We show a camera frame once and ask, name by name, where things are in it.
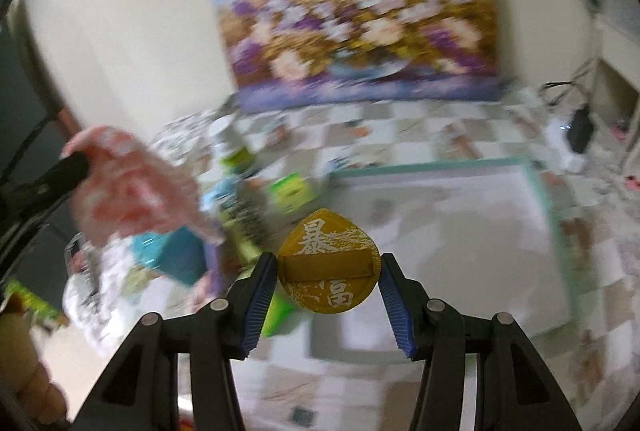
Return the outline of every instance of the white wall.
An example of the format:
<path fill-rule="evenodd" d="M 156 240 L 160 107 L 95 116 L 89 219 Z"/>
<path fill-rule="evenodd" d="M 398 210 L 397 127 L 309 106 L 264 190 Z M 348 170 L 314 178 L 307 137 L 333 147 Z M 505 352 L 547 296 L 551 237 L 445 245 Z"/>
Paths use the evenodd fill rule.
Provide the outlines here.
<path fill-rule="evenodd" d="M 232 91 L 209 0 L 27 0 L 46 64 L 84 125 L 150 138 Z M 582 0 L 504 0 L 508 70 L 527 83 L 568 78 L 590 18 Z"/>

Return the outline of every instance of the teal box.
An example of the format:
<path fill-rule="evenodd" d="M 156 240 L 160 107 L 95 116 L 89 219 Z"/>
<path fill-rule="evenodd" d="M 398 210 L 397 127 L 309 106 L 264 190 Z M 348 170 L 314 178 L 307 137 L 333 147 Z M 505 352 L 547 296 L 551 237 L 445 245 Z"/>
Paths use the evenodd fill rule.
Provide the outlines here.
<path fill-rule="evenodd" d="M 132 249 L 140 265 L 159 270 L 188 286 L 207 271 L 202 240 L 186 227 L 169 234 L 136 236 Z"/>

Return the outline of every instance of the white power strip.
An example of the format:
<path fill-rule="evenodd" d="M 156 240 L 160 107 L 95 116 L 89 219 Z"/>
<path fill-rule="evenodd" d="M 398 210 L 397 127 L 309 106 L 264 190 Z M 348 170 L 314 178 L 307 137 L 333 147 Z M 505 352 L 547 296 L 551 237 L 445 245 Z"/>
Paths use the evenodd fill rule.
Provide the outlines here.
<path fill-rule="evenodd" d="M 558 165 L 563 171 L 580 173 L 584 169 L 587 159 L 584 155 L 574 153 L 566 139 L 569 126 L 566 121 L 553 117 L 545 128 L 546 143 L 558 157 Z"/>

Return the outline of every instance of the tray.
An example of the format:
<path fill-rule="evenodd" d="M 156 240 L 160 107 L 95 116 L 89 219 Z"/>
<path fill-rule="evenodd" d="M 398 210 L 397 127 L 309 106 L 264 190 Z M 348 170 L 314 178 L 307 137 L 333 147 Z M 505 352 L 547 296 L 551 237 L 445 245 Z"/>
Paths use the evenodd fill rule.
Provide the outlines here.
<path fill-rule="evenodd" d="M 323 205 L 353 221 L 405 276 L 460 313 L 510 312 L 527 335 L 574 315 L 558 220 L 524 158 L 332 173 Z M 310 354 L 348 363 L 405 361 L 375 289 L 340 315 L 313 315 Z"/>

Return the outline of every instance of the floral painting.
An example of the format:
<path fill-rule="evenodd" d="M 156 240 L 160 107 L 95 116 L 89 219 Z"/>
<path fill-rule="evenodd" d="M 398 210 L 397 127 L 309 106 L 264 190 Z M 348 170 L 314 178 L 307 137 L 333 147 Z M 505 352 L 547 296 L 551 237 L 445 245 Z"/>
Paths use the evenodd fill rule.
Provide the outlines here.
<path fill-rule="evenodd" d="M 495 0 L 213 0 L 247 112 L 497 100 Z"/>

